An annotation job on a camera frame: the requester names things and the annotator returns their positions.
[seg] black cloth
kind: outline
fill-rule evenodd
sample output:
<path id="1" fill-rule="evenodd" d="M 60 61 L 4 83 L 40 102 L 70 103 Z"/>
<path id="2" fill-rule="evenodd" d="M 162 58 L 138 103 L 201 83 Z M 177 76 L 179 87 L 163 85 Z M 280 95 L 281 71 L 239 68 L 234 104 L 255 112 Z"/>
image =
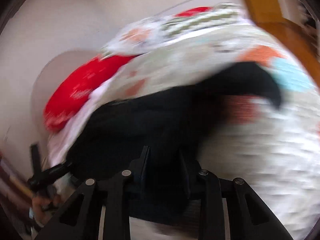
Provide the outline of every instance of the black cloth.
<path id="1" fill-rule="evenodd" d="M 276 108 L 281 104 L 278 85 L 254 62 L 235 63 L 195 85 L 104 104 L 92 114 L 67 154 L 73 163 L 71 173 L 80 181 L 108 179 L 127 169 L 147 145 L 151 149 L 150 185 L 154 195 L 161 195 L 151 202 L 159 201 L 155 209 L 163 211 L 165 206 L 167 218 L 172 217 L 173 210 L 179 213 L 185 206 L 182 183 L 173 179 L 179 177 L 178 150 L 195 158 L 198 144 L 225 118 L 224 96 L 244 94 L 266 97 Z M 163 200 L 168 192 L 174 194 Z M 149 205 L 136 203 L 136 209 L 144 206 L 152 213 Z M 148 219 L 143 214 L 135 216 Z"/>

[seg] black mount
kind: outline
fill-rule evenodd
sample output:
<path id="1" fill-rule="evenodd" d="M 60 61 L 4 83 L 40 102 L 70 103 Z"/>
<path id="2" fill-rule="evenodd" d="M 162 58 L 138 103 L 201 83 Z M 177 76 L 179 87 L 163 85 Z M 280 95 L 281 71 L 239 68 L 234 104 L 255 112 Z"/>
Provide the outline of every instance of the black mount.
<path id="1" fill-rule="evenodd" d="M 129 240 L 128 203 L 132 198 L 143 199 L 145 196 L 149 153 L 149 147 L 145 146 L 140 158 L 133 160 L 128 170 L 109 180 L 87 179 L 83 182 L 39 232 L 36 240 L 98 239 L 102 206 L 106 207 L 103 240 Z M 198 239 L 225 240 L 222 203 L 225 198 L 232 240 L 292 240 L 276 216 L 243 179 L 219 179 L 202 170 L 196 160 L 188 159 L 183 153 L 179 157 L 186 196 L 190 200 L 201 199 Z M 46 186 L 36 182 L 36 178 L 33 182 L 37 189 Z"/>

